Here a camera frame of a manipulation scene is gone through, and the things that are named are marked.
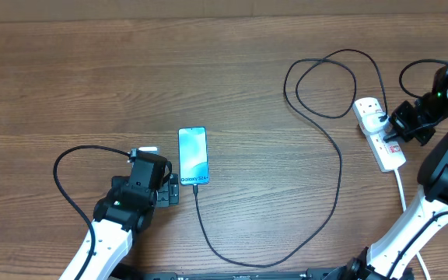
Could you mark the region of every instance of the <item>wooden surface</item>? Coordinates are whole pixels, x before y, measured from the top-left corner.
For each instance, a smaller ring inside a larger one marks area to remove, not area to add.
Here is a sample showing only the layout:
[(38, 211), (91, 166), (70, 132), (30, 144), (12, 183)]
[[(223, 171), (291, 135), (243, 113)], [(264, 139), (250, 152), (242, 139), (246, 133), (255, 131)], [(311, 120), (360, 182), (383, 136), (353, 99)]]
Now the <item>wooden surface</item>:
[[(393, 110), (409, 99), (397, 83), (407, 63), (448, 60), (448, 15), (0, 24), (0, 279), (56, 279), (86, 234), (53, 182), (61, 152), (85, 144), (125, 151), (156, 145), (179, 170), (177, 130), (199, 125), (208, 129), (211, 177), (200, 187), (201, 214), (216, 250), (255, 264), (285, 256), (330, 211), (338, 156), (287, 107), (283, 79), (295, 60), (346, 47), (378, 62)], [(383, 102), (366, 58), (336, 59), (357, 75), (358, 98)], [(289, 92), (306, 67), (293, 72)], [(438, 67), (418, 66), (404, 82), (425, 93)], [(301, 94), (313, 109), (334, 115), (348, 106), (352, 87), (345, 70), (326, 65), (307, 77)], [(192, 190), (182, 187), (180, 204), (156, 212), (125, 262), (186, 274), (302, 271), (343, 265), (376, 242), (401, 214), (394, 175), (380, 172), (352, 112), (314, 119), (343, 152), (341, 193), (326, 228), (290, 260), (249, 269), (218, 259), (201, 234)], [(408, 202), (422, 160), (446, 131), (448, 121), (426, 147), (403, 145)], [(58, 172), (91, 216), (110, 178), (130, 170), (123, 157), (80, 151)], [(433, 278), (448, 279), (448, 226), (422, 256)], [(411, 266), (423, 279), (415, 260)]]
[(448, 12), (443, 0), (0, 0), (0, 23)]

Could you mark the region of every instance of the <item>power socket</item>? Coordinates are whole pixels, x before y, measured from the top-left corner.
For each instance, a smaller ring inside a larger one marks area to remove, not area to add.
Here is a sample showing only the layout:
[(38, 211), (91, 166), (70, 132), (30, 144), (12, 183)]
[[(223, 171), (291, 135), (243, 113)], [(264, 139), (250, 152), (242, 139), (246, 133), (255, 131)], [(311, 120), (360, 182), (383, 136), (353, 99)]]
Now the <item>power socket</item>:
[(380, 121), (380, 116), (384, 116), (385, 113), (381, 110), (378, 100), (372, 97), (361, 98), (354, 102), (352, 109), (381, 171), (388, 172), (402, 166), (405, 157), (401, 147), (396, 141), (383, 140), (390, 125), (388, 120)]

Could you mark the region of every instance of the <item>phone screen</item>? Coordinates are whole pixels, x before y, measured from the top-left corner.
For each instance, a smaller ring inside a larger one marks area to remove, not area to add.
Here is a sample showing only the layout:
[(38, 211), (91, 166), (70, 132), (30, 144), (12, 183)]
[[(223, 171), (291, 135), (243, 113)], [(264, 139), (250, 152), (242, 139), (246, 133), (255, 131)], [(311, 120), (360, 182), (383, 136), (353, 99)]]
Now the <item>phone screen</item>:
[(180, 182), (184, 185), (208, 183), (207, 132), (205, 128), (179, 130)]

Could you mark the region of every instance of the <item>white power strip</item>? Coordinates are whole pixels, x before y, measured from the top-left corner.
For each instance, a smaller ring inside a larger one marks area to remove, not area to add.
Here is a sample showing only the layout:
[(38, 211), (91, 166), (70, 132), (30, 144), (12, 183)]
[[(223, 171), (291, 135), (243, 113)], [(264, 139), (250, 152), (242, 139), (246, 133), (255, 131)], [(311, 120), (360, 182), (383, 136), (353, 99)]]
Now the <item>white power strip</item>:
[(381, 171), (393, 171), (402, 166), (405, 163), (405, 157), (401, 147), (396, 141), (383, 140), (390, 124), (388, 119), (380, 121), (380, 117), (385, 113), (381, 110), (378, 100), (372, 97), (361, 98), (354, 102), (352, 109)]

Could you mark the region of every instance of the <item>power adapter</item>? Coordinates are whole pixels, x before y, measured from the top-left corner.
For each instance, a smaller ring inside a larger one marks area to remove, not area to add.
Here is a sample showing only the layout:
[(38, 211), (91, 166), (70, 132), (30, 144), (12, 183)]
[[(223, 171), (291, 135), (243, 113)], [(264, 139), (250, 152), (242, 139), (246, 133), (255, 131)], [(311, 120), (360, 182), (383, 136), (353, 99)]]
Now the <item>power adapter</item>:
[(381, 110), (378, 100), (373, 97), (361, 98), (354, 102), (352, 109), (381, 171), (388, 172), (402, 166), (405, 163), (405, 157), (401, 147), (396, 141), (383, 140), (390, 124), (388, 119), (381, 121), (380, 117), (385, 113)]

